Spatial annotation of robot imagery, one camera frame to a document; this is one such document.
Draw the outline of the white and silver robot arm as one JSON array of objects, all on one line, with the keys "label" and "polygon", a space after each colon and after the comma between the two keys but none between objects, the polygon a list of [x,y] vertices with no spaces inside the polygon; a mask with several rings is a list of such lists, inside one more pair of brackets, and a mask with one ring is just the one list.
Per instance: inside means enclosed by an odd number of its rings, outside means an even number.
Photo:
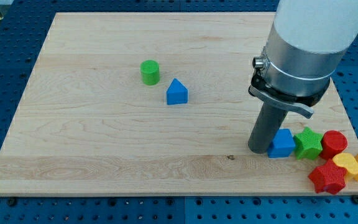
[{"label": "white and silver robot arm", "polygon": [[306,118],[358,34],[358,0],[281,0],[258,57],[249,93],[260,116],[296,112]]}]

